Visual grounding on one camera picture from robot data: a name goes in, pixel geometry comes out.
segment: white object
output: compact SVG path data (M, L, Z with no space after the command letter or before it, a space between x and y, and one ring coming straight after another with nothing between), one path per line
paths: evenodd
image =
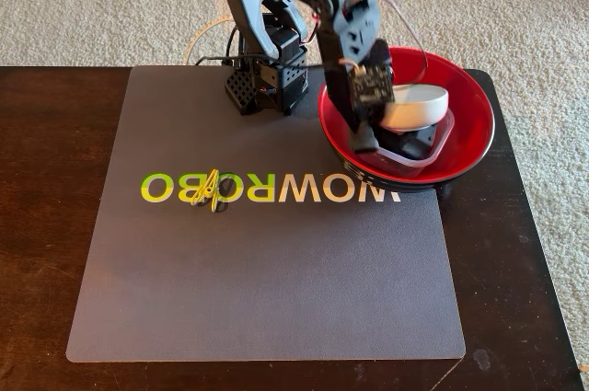
M396 132L418 131L439 122L448 111L448 91L433 85L393 86L395 102L387 104L380 125Z

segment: small yellow object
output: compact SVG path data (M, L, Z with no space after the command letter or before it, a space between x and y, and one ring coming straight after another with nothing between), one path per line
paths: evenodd
M213 199L211 201L211 212L216 212L217 203L219 201L219 170L214 168L207 177L204 184L198 187L191 198L191 205L196 205L205 199Z

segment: yellow wire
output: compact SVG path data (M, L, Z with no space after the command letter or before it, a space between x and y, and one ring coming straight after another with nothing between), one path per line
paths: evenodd
M196 41L201 37L201 35L204 32L206 32L207 30L209 30L213 26L216 26L219 23L224 23L226 21L234 21L234 20L233 20L233 17L231 17L231 16L222 16L222 17L216 18L215 20L208 22L196 34L194 34L194 36L191 38L191 41L188 43L188 46L186 47L186 51L184 51L184 58L182 59L182 63L183 64L188 63L188 60L191 55L191 51L192 51L192 48L194 47L194 44L196 43Z

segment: green letter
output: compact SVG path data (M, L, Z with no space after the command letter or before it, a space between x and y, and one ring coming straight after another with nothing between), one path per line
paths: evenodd
M229 196L229 195L223 196L223 195L219 194L219 198L218 198L219 202L237 201L239 198L241 198L241 195L243 194L243 188L244 188L243 179L241 179L235 173L223 173L219 177L219 186L221 186L221 182L223 182L225 179L232 179L233 182L236 183L236 191L231 196Z
M151 196L149 193L149 186L156 179L163 179L166 183L166 189L164 190L164 193L157 197ZM174 191L174 181L172 181L172 178L170 178L165 173L154 173L152 175L148 175L141 183L141 196L144 197L144 200L149 202L165 201L172 194L172 191Z
M198 182L193 184L189 183L190 179L198 179ZM182 175L178 184L182 187L182 190L179 192L178 197L182 202L190 202L192 196L194 196L194 192L204 184L206 180L206 173L187 173L186 175Z
M255 173L248 173L248 176L249 179L251 179L251 182L254 183L254 185L248 189L248 198L254 202L274 202L274 192L276 191L274 188L274 174L268 174L268 184L262 184ZM256 192L259 190L266 190L267 195L258 196Z

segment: desk mat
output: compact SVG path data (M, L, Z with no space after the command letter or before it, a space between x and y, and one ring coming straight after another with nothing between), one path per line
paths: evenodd
M435 193L345 174L318 121L319 71L290 117L239 115L230 73L132 70L67 358L462 357ZM213 168L217 213L190 204Z

